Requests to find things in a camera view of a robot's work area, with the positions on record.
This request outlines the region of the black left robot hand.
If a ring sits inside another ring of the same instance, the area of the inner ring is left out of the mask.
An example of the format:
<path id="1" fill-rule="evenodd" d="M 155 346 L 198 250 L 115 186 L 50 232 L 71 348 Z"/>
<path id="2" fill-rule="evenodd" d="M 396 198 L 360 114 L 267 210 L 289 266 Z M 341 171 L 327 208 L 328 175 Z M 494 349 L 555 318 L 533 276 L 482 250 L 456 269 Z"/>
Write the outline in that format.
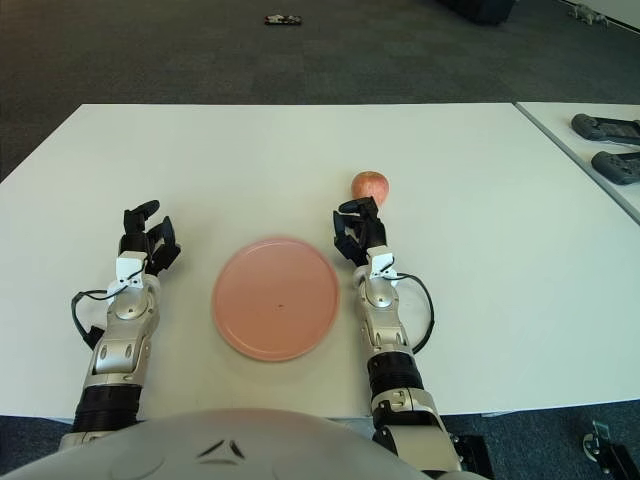
<path id="1" fill-rule="evenodd" d="M 157 276 L 167 270 L 181 253 L 169 216 L 146 228 L 159 208 L 158 200 L 150 200 L 124 211 L 124 234 L 116 258 L 116 284 L 120 288 L 141 288 L 146 275 Z"/>

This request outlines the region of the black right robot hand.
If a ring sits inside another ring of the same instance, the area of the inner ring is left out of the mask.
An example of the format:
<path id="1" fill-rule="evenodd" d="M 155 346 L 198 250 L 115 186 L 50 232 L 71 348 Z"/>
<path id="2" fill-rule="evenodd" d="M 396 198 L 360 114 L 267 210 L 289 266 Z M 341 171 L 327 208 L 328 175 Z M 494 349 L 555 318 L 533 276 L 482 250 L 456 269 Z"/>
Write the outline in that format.
<path id="1" fill-rule="evenodd" d="M 386 229 L 378 218 L 372 196 L 349 200 L 333 211 L 334 246 L 356 267 L 355 286 L 363 281 L 386 280 L 396 286 L 395 256 L 388 247 Z"/>

